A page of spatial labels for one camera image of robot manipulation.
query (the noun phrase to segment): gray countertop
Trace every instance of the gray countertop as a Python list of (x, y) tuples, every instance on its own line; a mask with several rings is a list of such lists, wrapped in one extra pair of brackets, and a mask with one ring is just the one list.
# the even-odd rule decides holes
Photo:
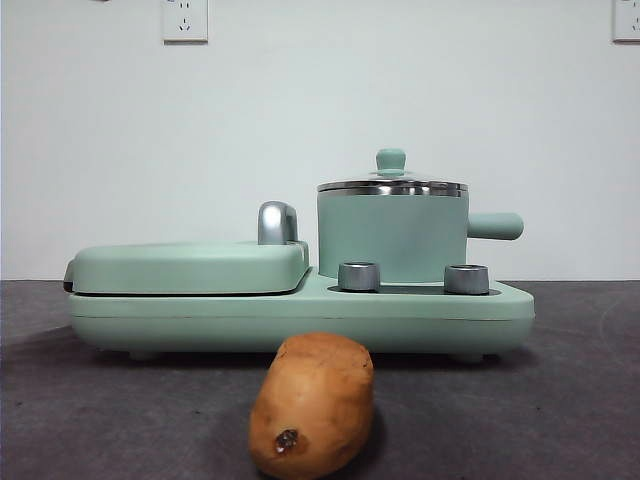
[[(640, 281), (509, 282), (522, 348), (481, 365), (373, 355), (376, 417), (337, 479), (640, 478)], [(2, 283), (3, 479), (251, 479), (270, 354), (136, 363), (69, 326), (60, 282)]]

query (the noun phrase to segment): wall socket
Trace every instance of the wall socket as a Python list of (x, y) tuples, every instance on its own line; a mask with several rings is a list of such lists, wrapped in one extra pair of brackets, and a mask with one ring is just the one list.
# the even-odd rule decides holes
[(162, 3), (165, 42), (208, 40), (209, 0), (162, 0)]
[(613, 0), (613, 41), (640, 42), (640, 0)]

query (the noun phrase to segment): white wall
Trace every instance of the white wall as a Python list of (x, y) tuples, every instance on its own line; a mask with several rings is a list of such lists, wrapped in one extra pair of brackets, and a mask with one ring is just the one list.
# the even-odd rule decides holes
[(640, 45), (608, 0), (220, 0), (165, 46), (160, 0), (2, 2), (2, 275), (96, 244), (255, 238), (381, 146), (519, 212), (500, 279), (640, 278)]

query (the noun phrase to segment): mint green pot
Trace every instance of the mint green pot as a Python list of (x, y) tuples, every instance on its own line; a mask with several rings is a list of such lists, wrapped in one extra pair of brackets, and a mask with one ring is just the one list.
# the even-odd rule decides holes
[(445, 266), (466, 263), (468, 237), (522, 233), (514, 213), (470, 216), (466, 185), (418, 177), (405, 158), (380, 150), (367, 178), (318, 187), (320, 275), (337, 278), (343, 262), (374, 262), (383, 282), (439, 282)]

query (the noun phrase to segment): sweet potato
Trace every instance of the sweet potato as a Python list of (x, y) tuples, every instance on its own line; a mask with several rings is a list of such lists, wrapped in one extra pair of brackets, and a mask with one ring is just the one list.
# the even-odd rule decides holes
[(286, 339), (251, 411), (249, 451), (282, 480), (311, 480), (346, 465), (373, 418), (373, 363), (359, 343), (314, 332)]

